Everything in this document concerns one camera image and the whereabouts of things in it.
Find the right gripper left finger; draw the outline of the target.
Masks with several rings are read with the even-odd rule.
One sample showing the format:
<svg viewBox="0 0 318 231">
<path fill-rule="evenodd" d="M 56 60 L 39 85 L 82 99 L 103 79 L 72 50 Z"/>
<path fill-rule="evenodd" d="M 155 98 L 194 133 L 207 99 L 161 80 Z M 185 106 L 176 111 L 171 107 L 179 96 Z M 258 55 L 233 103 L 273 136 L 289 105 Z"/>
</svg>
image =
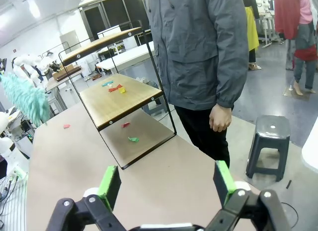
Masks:
<svg viewBox="0 0 318 231">
<path fill-rule="evenodd" d="M 100 231 L 124 231 L 113 214 L 120 186 L 118 167 L 109 166 L 96 194 L 82 197 L 77 202 L 62 198 L 56 203 L 46 230 L 82 231 L 88 225 L 96 225 Z"/>
</svg>

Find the person left hand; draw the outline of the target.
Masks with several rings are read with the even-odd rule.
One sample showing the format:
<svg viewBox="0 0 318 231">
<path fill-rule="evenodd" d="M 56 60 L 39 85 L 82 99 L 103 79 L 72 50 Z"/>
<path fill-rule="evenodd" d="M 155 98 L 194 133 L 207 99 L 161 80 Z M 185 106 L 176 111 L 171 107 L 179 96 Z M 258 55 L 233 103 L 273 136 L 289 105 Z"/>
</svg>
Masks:
<svg viewBox="0 0 318 231">
<path fill-rule="evenodd" d="M 225 131 L 232 122 L 232 109 L 216 104 L 209 115 L 209 125 L 214 132 Z"/>
</svg>

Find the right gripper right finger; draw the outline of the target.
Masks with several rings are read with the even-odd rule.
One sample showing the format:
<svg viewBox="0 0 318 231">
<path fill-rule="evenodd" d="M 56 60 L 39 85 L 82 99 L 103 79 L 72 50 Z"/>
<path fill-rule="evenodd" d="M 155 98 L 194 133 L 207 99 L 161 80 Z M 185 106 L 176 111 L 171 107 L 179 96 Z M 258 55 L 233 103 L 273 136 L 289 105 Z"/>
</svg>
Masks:
<svg viewBox="0 0 318 231">
<path fill-rule="evenodd" d="M 259 194 L 237 188 L 226 163 L 215 161 L 213 181 L 222 208 L 207 225 L 207 231 L 232 231 L 241 219 L 250 220 L 257 231 L 291 229 L 281 202 L 273 190 Z"/>
</svg>

